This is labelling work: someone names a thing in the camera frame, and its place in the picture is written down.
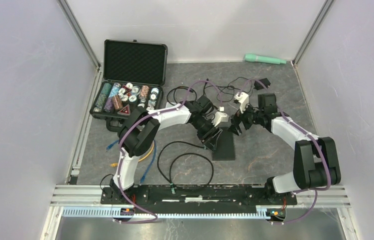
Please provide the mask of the black router box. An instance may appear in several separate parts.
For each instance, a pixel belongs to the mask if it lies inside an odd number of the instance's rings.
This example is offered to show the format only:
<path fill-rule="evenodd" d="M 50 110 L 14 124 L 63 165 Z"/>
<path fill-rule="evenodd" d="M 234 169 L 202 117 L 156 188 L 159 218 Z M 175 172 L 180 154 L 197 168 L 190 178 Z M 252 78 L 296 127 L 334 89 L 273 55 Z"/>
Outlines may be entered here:
<path fill-rule="evenodd" d="M 227 127 L 222 127 L 216 150 L 212 153 L 213 161 L 234 161 L 236 159 L 233 133 Z"/>

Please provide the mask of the white network switch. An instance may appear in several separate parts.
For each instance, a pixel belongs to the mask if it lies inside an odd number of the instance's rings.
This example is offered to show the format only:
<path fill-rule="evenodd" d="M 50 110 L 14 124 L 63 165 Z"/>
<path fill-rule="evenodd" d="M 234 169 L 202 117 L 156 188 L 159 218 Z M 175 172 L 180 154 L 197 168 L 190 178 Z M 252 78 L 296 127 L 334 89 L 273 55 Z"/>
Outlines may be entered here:
<path fill-rule="evenodd" d="M 176 106 L 176 105 L 175 105 L 174 103 L 172 103 L 172 102 L 167 102 L 167 103 L 165 104 L 165 108 L 166 108 L 166 109 L 173 109 L 175 106 Z"/>

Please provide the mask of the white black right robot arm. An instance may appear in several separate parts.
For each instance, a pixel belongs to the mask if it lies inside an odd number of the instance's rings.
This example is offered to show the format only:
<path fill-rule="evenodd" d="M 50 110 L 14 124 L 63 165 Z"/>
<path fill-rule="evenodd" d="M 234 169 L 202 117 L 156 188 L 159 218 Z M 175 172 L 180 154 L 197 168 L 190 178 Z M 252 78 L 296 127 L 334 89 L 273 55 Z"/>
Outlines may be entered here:
<path fill-rule="evenodd" d="M 234 96 L 238 110 L 231 116 L 229 131 L 241 135 L 243 130 L 260 125 L 281 138 L 294 151 L 292 171 L 267 179 L 264 199 L 277 204 L 284 193 L 306 190 L 326 191 L 341 182 L 341 170 L 336 143 L 331 137 L 320 137 L 299 126 L 277 106 L 276 95 L 258 95 L 258 106 L 249 102 L 249 95 L 239 92 Z"/>

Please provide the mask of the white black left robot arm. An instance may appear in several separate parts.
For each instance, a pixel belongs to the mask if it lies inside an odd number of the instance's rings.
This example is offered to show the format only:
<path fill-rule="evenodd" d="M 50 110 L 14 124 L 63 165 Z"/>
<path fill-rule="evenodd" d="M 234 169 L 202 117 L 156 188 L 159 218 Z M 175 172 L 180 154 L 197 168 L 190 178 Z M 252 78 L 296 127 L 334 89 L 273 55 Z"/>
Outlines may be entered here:
<path fill-rule="evenodd" d="M 221 146 L 223 130 L 217 122 L 217 111 L 212 120 L 206 116 L 215 109 L 212 101 L 202 95 L 166 108 L 147 110 L 138 107 L 118 130 L 118 165 L 109 183 L 113 197 L 120 204 L 132 198 L 134 177 L 139 159 L 151 148 L 159 131 L 190 124 L 196 130 L 200 147 L 216 152 Z"/>

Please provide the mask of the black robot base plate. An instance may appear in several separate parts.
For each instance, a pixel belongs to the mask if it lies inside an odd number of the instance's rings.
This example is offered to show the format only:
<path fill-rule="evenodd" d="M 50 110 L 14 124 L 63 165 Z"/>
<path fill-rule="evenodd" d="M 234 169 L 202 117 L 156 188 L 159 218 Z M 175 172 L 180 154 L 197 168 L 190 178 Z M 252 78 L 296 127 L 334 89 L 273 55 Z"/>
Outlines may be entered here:
<path fill-rule="evenodd" d="M 255 213 L 257 206 L 282 208 L 298 201 L 290 193 L 271 193 L 262 185 L 211 184 L 204 188 L 182 185 L 134 185 L 125 194 L 137 206 L 137 213 L 155 214 L 245 214 Z"/>

